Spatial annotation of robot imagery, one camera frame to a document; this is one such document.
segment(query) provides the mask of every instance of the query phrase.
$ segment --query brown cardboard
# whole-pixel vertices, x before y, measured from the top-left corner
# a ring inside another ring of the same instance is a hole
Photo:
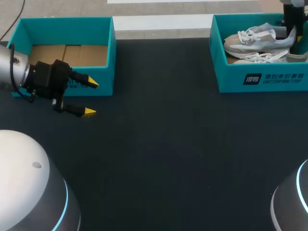
[[[108,46],[81,45],[80,66],[106,66]]]
[[[68,46],[38,45],[33,46],[29,56],[30,63],[37,61],[52,64],[56,59],[70,66],[106,66],[108,46]]]
[[[70,66],[79,66],[80,46],[66,46],[63,61]]]
[[[62,60],[65,45],[39,45],[33,46],[29,56],[30,64],[37,64],[38,61],[53,64],[56,59]]]
[[[227,62],[228,64],[233,64],[234,62],[238,61],[238,58],[227,56]]]

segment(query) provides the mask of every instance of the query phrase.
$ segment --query teal cardboard box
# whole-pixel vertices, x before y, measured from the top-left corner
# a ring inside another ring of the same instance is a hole
[[[308,63],[228,64],[223,41],[238,31],[264,23],[275,25],[279,13],[214,15],[209,40],[210,51],[220,92],[308,90]],[[308,33],[305,24],[304,34]],[[296,53],[308,51],[308,39],[303,36]]]
[[[92,89],[70,81],[65,96],[110,96],[113,93],[116,37],[112,17],[21,18],[8,47],[10,43],[15,44],[16,51],[28,55],[30,62],[75,59],[71,61],[73,64],[67,62],[73,70],[91,76],[99,84]]]

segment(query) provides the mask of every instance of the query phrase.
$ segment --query shoelace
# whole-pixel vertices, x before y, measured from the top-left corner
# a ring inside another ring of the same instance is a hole
[[[283,51],[276,55],[272,55],[271,53],[264,53],[264,54],[255,53],[246,56],[244,59],[255,62],[256,64],[273,63],[274,61],[285,56],[287,53],[289,53],[289,51]]]
[[[241,43],[246,43],[246,42],[248,42],[251,39],[253,39],[253,40],[260,40],[261,39],[260,37],[258,37],[253,32],[253,29],[255,29],[255,28],[256,28],[256,26],[251,27],[251,28],[247,29],[246,31],[242,30],[242,31],[238,31],[237,32]]]

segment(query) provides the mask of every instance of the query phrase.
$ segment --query black cable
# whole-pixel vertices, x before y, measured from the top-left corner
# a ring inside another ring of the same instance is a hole
[[[13,25],[14,25],[14,24],[17,22],[17,20],[19,19],[21,13],[22,13],[23,10],[24,10],[25,2],[26,2],[26,0],[24,0],[24,2],[23,2],[23,6],[22,6],[22,8],[21,8],[21,11],[20,11],[19,15],[17,16],[17,18],[15,19],[15,21],[13,22],[13,24],[10,26],[10,28],[9,28],[9,29],[4,33],[4,35],[0,38],[0,41],[4,38],[4,36],[6,36],[6,34],[10,31],[10,29],[13,27]]]
[[[14,52],[15,52],[15,46],[14,43],[11,43],[9,46],[9,49],[11,49],[11,56],[10,56],[10,76],[11,76],[11,82],[14,90],[25,100],[29,101],[30,103],[33,102],[33,99],[24,95],[20,92],[18,87],[16,86],[15,79],[14,79],[14,73],[13,73],[13,64],[14,64]]]

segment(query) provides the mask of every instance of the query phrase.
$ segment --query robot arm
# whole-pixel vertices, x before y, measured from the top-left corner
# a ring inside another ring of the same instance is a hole
[[[307,21],[305,6],[308,5],[308,0],[280,0],[280,2],[283,3],[283,26],[287,27],[288,34],[294,26],[296,27],[296,41],[298,42],[303,36],[304,23]]]
[[[90,76],[73,71],[63,61],[56,60],[53,64],[39,61],[31,65],[28,56],[14,51],[13,44],[9,49],[0,46],[0,89],[17,92],[29,102],[33,102],[36,96],[52,99],[53,109],[57,112],[65,111],[79,117],[95,113],[86,107],[64,104],[63,95],[69,79],[91,88],[98,87]],[[31,96],[21,93],[20,88],[26,89]]]

